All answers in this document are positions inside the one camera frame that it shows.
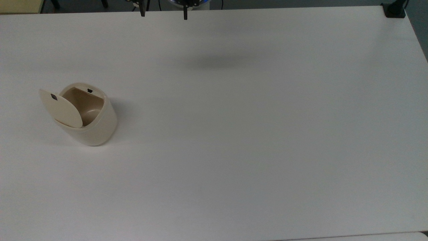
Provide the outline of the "black Franka gripper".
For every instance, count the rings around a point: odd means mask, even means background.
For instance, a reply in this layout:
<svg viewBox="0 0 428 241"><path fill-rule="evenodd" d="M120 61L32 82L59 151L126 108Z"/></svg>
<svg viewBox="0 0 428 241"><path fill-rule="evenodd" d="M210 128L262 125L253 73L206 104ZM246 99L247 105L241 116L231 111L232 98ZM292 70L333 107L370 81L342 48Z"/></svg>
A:
<svg viewBox="0 0 428 241"><path fill-rule="evenodd" d="M127 0L127 2L133 2L135 7L140 6L140 14L145 17L146 7L149 7L150 0ZM183 8L183 18L188 20L188 8L198 7L198 0L167 0L168 3Z"/></svg>

